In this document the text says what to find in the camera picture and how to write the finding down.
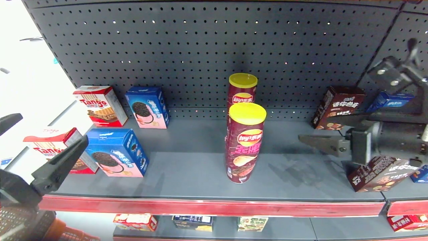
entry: lay's chip can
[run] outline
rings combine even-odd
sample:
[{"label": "lay's chip can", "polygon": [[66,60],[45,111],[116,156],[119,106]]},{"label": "lay's chip can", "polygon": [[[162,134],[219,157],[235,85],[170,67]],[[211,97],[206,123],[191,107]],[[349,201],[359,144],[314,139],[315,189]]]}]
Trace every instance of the lay's chip can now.
[{"label": "lay's chip can", "polygon": [[246,102],[254,103],[257,78],[246,73],[236,73],[229,76],[229,92],[227,95],[227,112],[233,104]]},{"label": "lay's chip can", "polygon": [[262,144],[266,110],[254,103],[241,102],[230,107],[226,136],[227,176],[244,183],[256,165]]}]

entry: pegboard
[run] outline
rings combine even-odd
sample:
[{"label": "pegboard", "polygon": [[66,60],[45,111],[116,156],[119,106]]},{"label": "pegboard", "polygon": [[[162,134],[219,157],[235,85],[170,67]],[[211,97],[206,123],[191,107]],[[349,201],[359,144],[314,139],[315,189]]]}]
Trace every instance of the pegboard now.
[{"label": "pegboard", "polygon": [[[29,9],[34,8],[44,8],[44,7],[53,7],[53,6],[63,6],[63,5],[72,5],[72,4],[89,4],[89,3],[113,3],[113,2],[137,2],[136,0],[23,0],[25,6]],[[345,4],[357,4],[357,5],[368,5],[368,6],[382,6],[390,8],[398,8],[402,1],[385,1],[385,0],[348,0],[348,1],[339,1],[339,0],[318,0],[311,2],[323,2],[323,3],[345,3]]]},{"label": "pegboard", "polygon": [[[387,56],[394,56],[404,60],[408,55],[407,41],[410,38],[418,40],[418,57],[421,60],[422,69],[428,66],[428,15],[402,12],[389,32],[385,42],[379,49],[371,67]],[[377,85],[365,75],[359,86],[368,93],[378,92]],[[415,87],[409,87],[404,92],[415,93]]]},{"label": "pegboard", "polygon": [[[130,107],[124,107],[126,115],[134,119],[134,114]],[[168,108],[169,115],[172,118],[180,119],[203,119],[203,120],[225,120],[225,108]],[[315,113],[315,109],[266,109],[266,120],[268,121],[309,121]]]},{"label": "pegboard", "polygon": [[403,8],[403,11],[428,14],[428,2],[420,1],[417,4],[406,3],[406,5]]},{"label": "pegboard", "polygon": [[169,108],[224,108],[228,77],[265,108],[315,109],[355,85],[396,9],[312,2],[126,2],[30,9],[72,83],[159,86]]}]

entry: blue and pink box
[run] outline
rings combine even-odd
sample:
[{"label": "blue and pink box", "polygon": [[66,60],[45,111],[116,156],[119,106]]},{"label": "blue and pink box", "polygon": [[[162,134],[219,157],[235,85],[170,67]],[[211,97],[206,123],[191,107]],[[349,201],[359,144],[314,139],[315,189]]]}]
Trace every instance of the blue and pink box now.
[{"label": "blue and pink box", "polygon": [[161,88],[134,86],[125,97],[140,128],[166,129],[169,115]]},{"label": "blue and pink box", "polygon": [[421,167],[413,175],[410,176],[413,182],[428,183],[428,165]]},{"label": "blue and pink box", "polygon": [[401,107],[413,99],[413,95],[399,93],[390,95],[386,92],[380,92],[373,103],[367,108],[366,112],[375,112],[382,107]]},{"label": "blue and pink box", "polygon": [[92,129],[86,152],[109,177],[146,174],[149,159],[132,129]]}]

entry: yellow lid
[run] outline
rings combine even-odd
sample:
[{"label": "yellow lid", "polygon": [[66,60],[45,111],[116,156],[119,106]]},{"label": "yellow lid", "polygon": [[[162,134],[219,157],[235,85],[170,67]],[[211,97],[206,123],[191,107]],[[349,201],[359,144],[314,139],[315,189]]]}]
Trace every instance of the yellow lid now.
[{"label": "yellow lid", "polygon": [[229,116],[240,124],[252,126],[266,119],[266,110],[254,103],[241,102],[230,107]]},{"label": "yellow lid", "polygon": [[246,73],[236,73],[229,76],[229,83],[238,88],[251,88],[257,85],[257,77]]}]

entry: blue snack box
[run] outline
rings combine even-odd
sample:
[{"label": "blue snack box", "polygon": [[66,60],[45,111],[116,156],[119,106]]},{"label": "blue snack box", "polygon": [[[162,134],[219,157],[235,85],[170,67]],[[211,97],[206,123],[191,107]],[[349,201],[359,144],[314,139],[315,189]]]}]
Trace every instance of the blue snack box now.
[{"label": "blue snack box", "polygon": [[413,182],[428,183],[428,165],[421,167],[413,175],[410,176]]},{"label": "blue snack box", "polygon": [[86,151],[109,177],[144,177],[149,159],[132,129],[92,129]]},{"label": "blue snack box", "polygon": [[401,107],[411,99],[413,99],[413,95],[411,94],[399,93],[396,95],[390,95],[382,91],[367,108],[366,112],[375,112],[382,107]]},{"label": "blue snack box", "polygon": [[199,231],[213,231],[213,217],[211,216],[179,216],[174,215],[172,221],[179,229],[194,229]]},{"label": "blue snack box", "polygon": [[166,129],[169,115],[160,87],[134,86],[125,97],[140,128]]}]

